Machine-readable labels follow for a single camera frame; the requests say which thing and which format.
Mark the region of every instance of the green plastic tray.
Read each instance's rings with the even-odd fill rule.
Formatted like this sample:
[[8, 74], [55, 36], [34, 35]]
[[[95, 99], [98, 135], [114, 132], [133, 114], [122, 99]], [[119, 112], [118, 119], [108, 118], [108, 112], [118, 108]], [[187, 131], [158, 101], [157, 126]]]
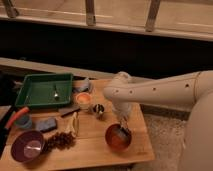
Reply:
[[[72, 97], [73, 74], [32, 74], [24, 78], [15, 106], [20, 108], [55, 108], [67, 105]], [[59, 98], [54, 98], [54, 84]]]

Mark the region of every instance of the black wall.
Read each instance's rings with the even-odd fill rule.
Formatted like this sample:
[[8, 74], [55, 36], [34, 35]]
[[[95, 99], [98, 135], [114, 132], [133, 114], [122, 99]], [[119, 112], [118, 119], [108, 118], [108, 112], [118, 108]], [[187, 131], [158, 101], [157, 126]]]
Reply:
[[161, 78], [213, 69], [213, 43], [0, 21], [0, 56]]

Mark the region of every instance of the spoon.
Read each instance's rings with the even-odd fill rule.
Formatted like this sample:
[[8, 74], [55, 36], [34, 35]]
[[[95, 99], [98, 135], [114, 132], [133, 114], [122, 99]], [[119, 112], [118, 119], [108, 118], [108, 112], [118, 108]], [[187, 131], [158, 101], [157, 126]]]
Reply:
[[54, 98], [55, 98], [55, 100], [58, 100], [59, 99], [59, 94], [58, 94], [58, 91], [57, 91], [57, 88], [56, 88], [55, 84], [53, 85], [53, 88], [54, 88]]

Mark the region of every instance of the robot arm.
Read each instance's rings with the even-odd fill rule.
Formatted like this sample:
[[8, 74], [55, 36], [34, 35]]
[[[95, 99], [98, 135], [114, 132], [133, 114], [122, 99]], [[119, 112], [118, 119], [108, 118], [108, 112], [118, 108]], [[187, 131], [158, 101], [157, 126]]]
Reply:
[[119, 72], [104, 88], [104, 96], [114, 109], [125, 112], [129, 102], [191, 110], [196, 101], [213, 87], [213, 71], [169, 77], [144, 83], [133, 83], [125, 72]]
[[145, 83], [132, 83], [120, 72], [104, 88], [115, 114], [127, 116], [129, 102], [191, 110], [179, 171], [213, 170], [213, 71], [195, 72]]

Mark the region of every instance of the small cup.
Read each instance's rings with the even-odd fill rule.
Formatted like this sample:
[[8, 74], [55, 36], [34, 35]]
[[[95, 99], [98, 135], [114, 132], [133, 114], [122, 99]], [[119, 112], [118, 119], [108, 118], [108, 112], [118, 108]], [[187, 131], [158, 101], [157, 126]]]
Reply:
[[15, 125], [21, 129], [31, 129], [33, 122], [29, 115], [23, 115], [15, 121]]
[[88, 110], [91, 106], [91, 96], [89, 93], [82, 92], [77, 94], [76, 102], [78, 103], [80, 109]]

